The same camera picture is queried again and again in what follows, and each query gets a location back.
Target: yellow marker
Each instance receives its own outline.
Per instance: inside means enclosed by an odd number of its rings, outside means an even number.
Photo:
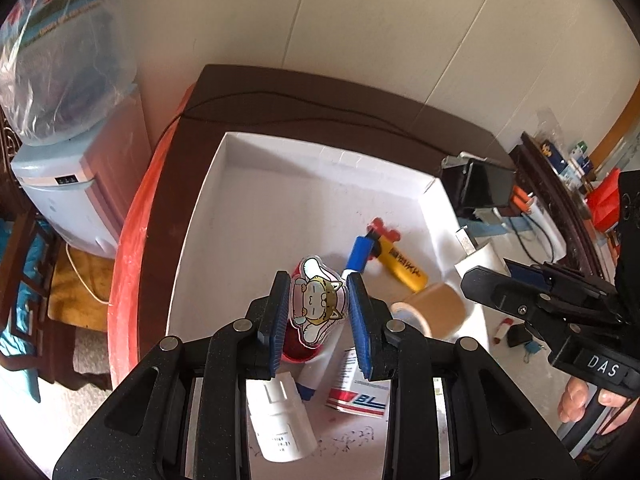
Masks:
[[[427,273],[402,254],[391,240],[375,231],[370,231],[367,237],[376,241],[372,254],[389,272],[414,292],[424,289],[429,281]]]

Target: cartoon cat keychain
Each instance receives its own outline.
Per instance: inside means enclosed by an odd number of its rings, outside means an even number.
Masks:
[[[317,349],[347,317],[346,282],[318,256],[304,258],[291,277],[289,322],[304,347]]]

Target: human hand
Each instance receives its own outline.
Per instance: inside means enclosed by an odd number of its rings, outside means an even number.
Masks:
[[[569,379],[566,384],[566,388],[564,389],[564,393],[562,394],[562,398],[560,399],[560,403],[558,404],[558,416],[560,417],[560,420],[562,422],[577,422],[578,420],[581,420],[584,416],[588,397],[589,387],[587,386],[587,383],[575,377]],[[607,390],[602,390],[598,396],[598,402],[603,406],[620,408],[626,402],[626,398],[618,394],[608,392]],[[610,433],[625,424],[637,403],[638,400],[633,402],[622,413],[617,415],[615,420],[606,427],[602,434]],[[607,425],[610,419],[611,415],[608,415],[599,431]]]

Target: wooden table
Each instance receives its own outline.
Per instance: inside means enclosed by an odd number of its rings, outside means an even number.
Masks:
[[[461,151],[513,165],[488,131],[389,92],[287,70],[204,67],[167,153],[148,222],[138,296],[140,356],[164,336],[191,213],[228,131],[318,142],[429,174],[438,174],[445,153]]]

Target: black cable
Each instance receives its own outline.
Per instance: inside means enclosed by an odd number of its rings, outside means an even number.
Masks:
[[[238,122],[235,122],[235,121],[205,119],[205,118],[193,117],[193,116],[188,116],[187,115],[188,112],[191,112],[192,110],[195,110],[196,108],[198,108],[200,106],[203,106],[205,104],[211,103],[211,102],[219,101],[219,100],[222,100],[222,99],[227,99],[227,98],[230,98],[230,97],[238,97],[238,96],[245,96],[245,95],[256,95],[256,94],[265,94],[265,95],[273,95],[273,96],[277,96],[277,97],[283,97],[283,98],[292,99],[292,100],[295,100],[295,101],[298,101],[298,102],[302,102],[302,103],[306,103],[306,104],[310,104],[310,105],[315,105],[315,106],[319,106],[319,107],[322,107],[322,108],[326,108],[327,110],[334,110],[334,111],[337,111],[337,112],[360,115],[361,117],[366,117],[366,118],[373,119],[373,120],[376,120],[376,121],[380,121],[380,122],[382,122],[384,124],[387,124],[388,126],[391,126],[392,128],[394,128],[394,130],[391,130],[391,129],[388,129],[388,128],[382,128],[380,126],[371,126],[370,124],[354,123],[354,122],[351,122],[351,121],[343,121],[341,119],[331,119],[331,118],[326,118],[326,117],[324,117],[324,118],[295,118],[295,119],[282,119],[282,120],[273,120],[273,121],[257,121],[257,122],[252,122],[252,123],[238,123]],[[414,142],[417,142],[418,144],[426,146],[427,148],[435,150],[435,151],[437,151],[439,153],[442,153],[443,155],[455,156],[453,153],[449,153],[446,150],[443,150],[442,148],[439,148],[439,147],[435,146],[434,144],[431,144],[430,142],[428,142],[426,140],[423,140],[420,137],[417,137],[414,134],[406,131],[404,128],[401,128],[397,124],[393,124],[391,121],[387,121],[386,119],[383,119],[381,117],[377,117],[376,115],[368,114],[366,112],[359,112],[357,110],[349,110],[348,108],[340,108],[340,107],[336,107],[336,106],[332,106],[332,105],[328,105],[328,104],[312,101],[310,99],[297,97],[295,95],[285,94],[285,93],[282,93],[282,92],[275,92],[275,91],[255,90],[255,91],[246,91],[246,92],[234,92],[234,93],[230,93],[230,94],[222,94],[222,95],[219,95],[219,96],[216,96],[216,97],[211,97],[211,98],[205,99],[202,102],[199,102],[199,103],[196,103],[194,105],[191,105],[190,107],[185,108],[181,113],[177,114],[167,124],[167,126],[164,128],[164,130],[160,134],[158,142],[160,142],[160,140],[164,137],[164,135],[167,133],[169,128],[175,123],[175,121],[177,121],[180,118],[191,119],[191,120],[194,120],[194,121],[202,121],[202,122],[206,122],[206,123],[216,123],[216,122],[230,123],[230,124],[236,124],[238,126],[261,126],[261,125],[264,125],[264,124],[279,124],[279,123],[292,123],[292,122],[303,122],[303,121],[327,121],[327,122],[338,123],[338,124],[348,124],[349,126],[361,126],[363,128],[372,128],[374,130],[379,130],[381,132],[386,132],[386,133],[393,134],[395,136],[404,137],[405,139],[413,140]]]
[[[556,258],[556,254],[554,253],[554,245],[551,243],[551,237],[547,234],[547,232],[542,227],[540,227],[540,224],[538,222],[536,222],[533,218],[531,218],[531,216],[527,214],[523,214],[522,217],[529,223],[530,226],[531,224],[535,225],[538,229],[542,231],[542,234],[545,235],[546,241],[549,242],[549,247],[551,247],[551,262],[553,263],[553,260]]]
[[[513,220],[511,219],[511,217],[507,216],[507,220],[509,221],[509,224],[511,225],[511,229],[513,229],[513,232],[518,237],[518,241],[520,242],[520,246],[522,247],[522,250],[525,251],[526,255],[531,259],[532,262],[534,262],[535,264],[538,264],[539,266],[541,266],[542,263],[537,261],[533,256],[531,256],[529,251],[527,251],[527,248],[524,246],[524,242],[522,241],[522,238],[520,237],[520,233],[516,229],[516,226],[513,224]]]
[[[631,406],[634,402],[636,402],[635,399],[627,399],[625,401],[625,403],[620,406],[620,409],[617,410],[616,414],[614,416],[612,416],[607,423],[604,425],[604,427],[599,431],[600,434],[604,434],[604,432],[607,430],[607,428],[613,424],[613,421],[616,420],[618,418],[618,416],[620,415],[620,413],[624,412],[629,406]]]

